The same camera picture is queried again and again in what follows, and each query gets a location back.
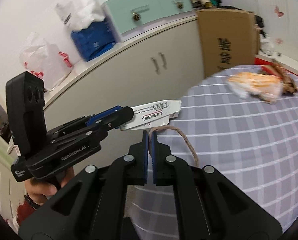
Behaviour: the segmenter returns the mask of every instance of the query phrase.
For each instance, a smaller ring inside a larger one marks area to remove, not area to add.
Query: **drawer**
[[[157,0],[108,0],[104,9],[119,33],[164,17]],[[133,19],[133,13],[140,19]]]
[[[164,17],[192,11],[190,0],[158,0]]]

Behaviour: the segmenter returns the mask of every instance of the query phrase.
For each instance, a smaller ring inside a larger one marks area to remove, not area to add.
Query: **cabinet countertop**
[[[154,28],[150,31],[144,32],[132,39],[129,39],[123,43],[117,43],[112,49],[105,52],[104,54],[100,55],[99,57],[85,62],[83,60],[77,62],[71,73],[52,91],[45,93],[45,109],[59,97],[62,93],[64,93],[69,87],[71,87],[75,82],[81,79],[83,76],[87,75],[90,71],[101,65],[102,63],[106,62],[110,58],[114,57],[115,55],[119,54],[120,52],[126,50],[127,48],[147,39],[150,38],[158,33],[166,31],[168,29],[177,27],[179,25],[195,21],[197,20],[197,16],[187,17],[181,20],[177,20],[171,23],[167,23],[160,27]]]

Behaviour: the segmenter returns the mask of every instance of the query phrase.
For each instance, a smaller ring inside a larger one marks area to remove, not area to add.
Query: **brown cord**
[[[190,149],[190,151],[193,155],[195,166],[197,168],[199,168],[198,155],[196,154],[196,151],[193,148],[193,146],[191,145],[188,137],[178,127],[175,127],[175,126],[172,126],[172,125],[162,125],[162,126],[154,127],[150,130],[150,132],[149,132],[149,153],[150,153],[150,155],[151,155],[151,141],[152,141],[151,137],[152,137],[153,131],[161,131],[161,130],[166,130],[166,129],[175,130],[176,132],[179,133],[179,135],[182,136],[182,138],[186,142],[187,146],[189,147],[189,149]]]

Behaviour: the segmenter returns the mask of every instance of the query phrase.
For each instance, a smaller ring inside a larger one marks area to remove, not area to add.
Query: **metal rivet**
[[[93,173],[96,170],[96,167],[93,165],[88,165],[87,167],[85,167],[85,171],[87,173]]]
[[[168,155],[167,157],[165,157],[165,160],[166,160],[167,162],[170,162],[170,163],[175,162],[176,159],[177,159],[177,158],[176,158],[175,156],[173,156],[173,155]]]
[[[123,157],[123,159],[126,161],[126,162],[131,162],[133,161],[134,157],[130,154],[127,154]]]
[[[204,167],[204,171],[206,173],[214,173],[214,167],[212,167],[212,166],[206,166],[206,167]]]

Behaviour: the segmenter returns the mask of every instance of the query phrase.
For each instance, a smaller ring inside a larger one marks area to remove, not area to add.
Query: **gray plaid bedsheet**
[[[201,168],[216,167],[286,231],[298,216],[298,96],[282,96],[270,105],[258,98],[239,99],[226,84],[229,76],[259,69],[237,66],[192,87],[170,125],[188,136]],[[298,85],[298,77],[292,78]],[[177,132],[164,131],[158,140],[194,165]],[[172,187],[154,186],[151,159],[148,167],[148,184],[137,187],[129,211],[132,221],[142,239],[178,239]]]

